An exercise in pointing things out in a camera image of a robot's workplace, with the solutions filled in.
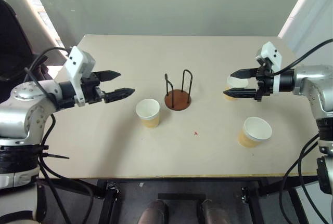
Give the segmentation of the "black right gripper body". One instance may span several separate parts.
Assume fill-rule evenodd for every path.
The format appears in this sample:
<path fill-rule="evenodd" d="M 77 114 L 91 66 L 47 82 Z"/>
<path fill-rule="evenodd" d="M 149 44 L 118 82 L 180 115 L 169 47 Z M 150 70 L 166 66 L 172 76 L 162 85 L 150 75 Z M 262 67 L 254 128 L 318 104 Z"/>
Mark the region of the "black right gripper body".
<path fill-rule="evenodd" d="M 263 96 L 269 96 L 273 93 L 274 78 L 271 76 L 271 73 L 271 65 L 268 63 L 263 64 L 256 71 L 255 78 L 257 80 L 258 88 L 255 100 L 258 102 L 262 101 Z"/>

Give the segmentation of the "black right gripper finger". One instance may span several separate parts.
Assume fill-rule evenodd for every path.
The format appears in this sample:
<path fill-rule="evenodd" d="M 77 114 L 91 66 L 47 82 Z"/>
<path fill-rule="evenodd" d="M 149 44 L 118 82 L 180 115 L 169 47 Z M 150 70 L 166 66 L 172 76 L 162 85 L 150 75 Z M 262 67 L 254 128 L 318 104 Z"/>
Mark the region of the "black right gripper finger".
<path fill-rule="evenodd" d="M 251 69 L 240 69 L 235 72 L 233 72 L 230 77 L 235 77 L 239 79 L 248 79 L 252 77 L 256 77 L 257 74 L 257 68 L 251 68 Z"/>
<path fill-rule="evenodd" d="M 247 88 L 231 88 L 223 91 L 223 94 L 232 97 L 232 98 L 250 98 L 257 99 L 257 90 L 256 89 L 247 89 Z"/>

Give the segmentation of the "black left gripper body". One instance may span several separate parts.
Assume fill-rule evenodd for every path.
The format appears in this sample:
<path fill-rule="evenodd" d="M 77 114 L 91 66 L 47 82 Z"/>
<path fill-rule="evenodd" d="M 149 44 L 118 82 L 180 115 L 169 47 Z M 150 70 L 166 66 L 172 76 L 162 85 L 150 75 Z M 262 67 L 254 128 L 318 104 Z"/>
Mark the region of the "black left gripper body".
<path fill-rule="evenodd" d="M 88 104 L 101 102 L 105 98 L 105 92 L 100 88 L 100 82 L 103 81 L 103 72 L 93 72 L 89 77 L 80 79 L 81 89 Z"/>

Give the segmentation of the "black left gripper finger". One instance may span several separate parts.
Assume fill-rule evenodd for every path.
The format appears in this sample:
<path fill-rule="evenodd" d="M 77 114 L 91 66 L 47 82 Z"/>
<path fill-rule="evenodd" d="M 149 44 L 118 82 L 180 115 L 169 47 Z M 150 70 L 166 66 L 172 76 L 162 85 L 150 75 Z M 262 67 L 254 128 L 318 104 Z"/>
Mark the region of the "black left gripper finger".
<path fill-rule="evenodd" d="M 111 81 L 120 75 L 120 73 L 111 70 L 97 72 L 97 77 L 101 82 Z"/>
<path fill-rule="evenodd" d="M 105 103 L 111 103 L 115 101 L 119 101 L 125 99 L 132 95 L 135 92 L 135 89 L 132 88 L 120 88 L 116 89 L 113 92 L 106 93 L 104 97 Z"/>

